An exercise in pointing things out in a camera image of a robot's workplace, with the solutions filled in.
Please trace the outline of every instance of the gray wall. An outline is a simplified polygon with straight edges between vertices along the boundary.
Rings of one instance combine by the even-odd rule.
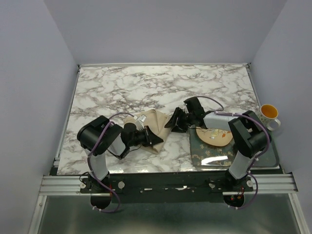
[[[262,103],[276,105],[275,133],[283,167],[293,171],[312,230],[312,1],[288,0],[252,62]]]
[[[45,0],[78,63],[251,62],[286,0]]]
[[[42,0],[0,3],[0,232],[27,233],[77,66]]]

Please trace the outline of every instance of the mug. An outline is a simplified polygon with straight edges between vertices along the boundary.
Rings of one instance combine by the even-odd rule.
[[[275,106],[264,104],[261,106],[261,108],[257,111],[257,116],[260,119],[260,121],[263,123],[264,126],[266,126],[270,131],[274,131],[281,126],[281,121],[277,119],[278,111]],[[273,128],[271,126],[272,122],[277,123],[277,127]]]

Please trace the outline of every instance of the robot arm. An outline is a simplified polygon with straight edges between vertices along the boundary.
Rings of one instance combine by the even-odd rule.
[[[104,116],[99,116],[95,120],[83,126],[78,134],[77,139],[80,145],[88,155],[110,120]],[[97,148],[90,156],[92,170],[99,180],[103,180],[108,175],[106,167],[105,152],[108,150],[116,158],[123,159],[130,151],[130,147],[142,145],[153,146],[162,143],[163,139],[156,136],[148,126],[142,126],[138,130],[133,123],[126,123],[124,127],[113,124],[108,127],[102,139],[99,140]]]
[[[188,113],[176,108],[165,127],[172,128],[173,132],[186,132],[191,125],[204,129],[215,128],[231,131],[238,152],[226,172],[226,177],[231,184],[239,183],[246,176],[254,157],[266,147],[266,134],[253,121],[244,117],[220,116],[213,111],[205,112],[196,97],[191,97],[184,103]],[[246,111],[243,115],[260,123],[253,111]]]

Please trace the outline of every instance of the beige napkin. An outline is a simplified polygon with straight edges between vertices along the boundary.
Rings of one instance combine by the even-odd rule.
[[[145,115],[146,119],[144,121],[144,126],[149,126],[152,132],[164,140],[163,143],[149,146],[149,147],[141,147],[143,150],[151,152],[153,154],[158,154],[160,150],[163,148],[166,139],[171,131],[171,128],[165,128],[166,123],[169,121],[170,117],[160,111],[157,110],[149,110],[142,112],[137,115],[140,117],[141,115]],[[123,120],[124,123],[135,123],[135,119],[133,117],[127,117]]]

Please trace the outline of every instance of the white marble surface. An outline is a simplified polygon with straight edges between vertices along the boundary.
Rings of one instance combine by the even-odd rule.
[[[157,109],[172,114],[183,100],[198,95],[215,98],[225,111],[255,110],[256,97],[244,65],[88,67],[80,71],[60,154],[58,175],[88,171],[86,154],[76,139],[79,129],[99,115],[140,113]],[[205,110],[218,105],[200,99]],[[123,116],[114,122],[123,126]],[[111,173],[195,171],[188,133],[171,133],[158,155],[144,150],[118,160],[107,155]]]

